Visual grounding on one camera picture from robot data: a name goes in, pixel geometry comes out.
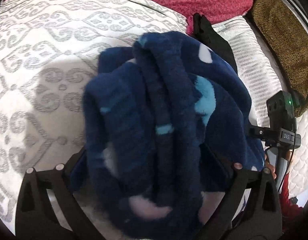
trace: navy blue fleece fabric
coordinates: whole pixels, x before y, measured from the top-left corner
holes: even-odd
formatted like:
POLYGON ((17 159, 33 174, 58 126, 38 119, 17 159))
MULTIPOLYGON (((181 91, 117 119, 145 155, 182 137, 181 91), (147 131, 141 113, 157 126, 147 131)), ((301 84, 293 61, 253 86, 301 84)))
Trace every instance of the navy blue fleece fabric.
POLYGON ((203 226, 201 193, 230 186, 219 156, 263 168, 260 140, 244 133, 247 89, 228 63, 185 34, 146 33, 133 47, 102 52, 83 107, 91 182, 110 220, 133 238, 192 238, 203 226), (115 172, 104 156, 109 142, 115 172), (130 207, 133 196, 171 211, 144 219, 130 207))

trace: silver bolt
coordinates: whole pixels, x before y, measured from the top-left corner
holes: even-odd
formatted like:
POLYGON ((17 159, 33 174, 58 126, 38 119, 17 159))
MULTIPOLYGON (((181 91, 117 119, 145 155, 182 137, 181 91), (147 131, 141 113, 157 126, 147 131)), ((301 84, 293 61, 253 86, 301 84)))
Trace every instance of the silver bolt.
POLYGON ((56 166, 56 170, 61 171, 65 167, 64 164, 60 163, 56 166))
POLYGON ((264 173, 266 173, 266 174, 270 174, 271 173, 271 170, 269 169, 269 168, 264 168, 263 169, 263 171, 264 171, 264 173))
POLYGON ((26 170, 26 173, 31 174, 34 171, 33 167, 30 167, 26 170))
POLYGON ((241 170, 243 166, 241 165, 241 163, 234 163, 234 168, 236 168, 237 170, 241 170))

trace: person's hand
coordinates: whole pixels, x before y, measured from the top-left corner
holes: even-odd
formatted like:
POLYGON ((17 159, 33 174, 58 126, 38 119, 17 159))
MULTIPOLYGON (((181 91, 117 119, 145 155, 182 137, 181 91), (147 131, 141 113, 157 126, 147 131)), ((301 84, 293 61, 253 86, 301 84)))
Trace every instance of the person's hand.
POLYGON ((276 179, 275 167, 269 163, 267 160, 267 155, 265 155, 265 166, 271 170, 273 179, 276 179))

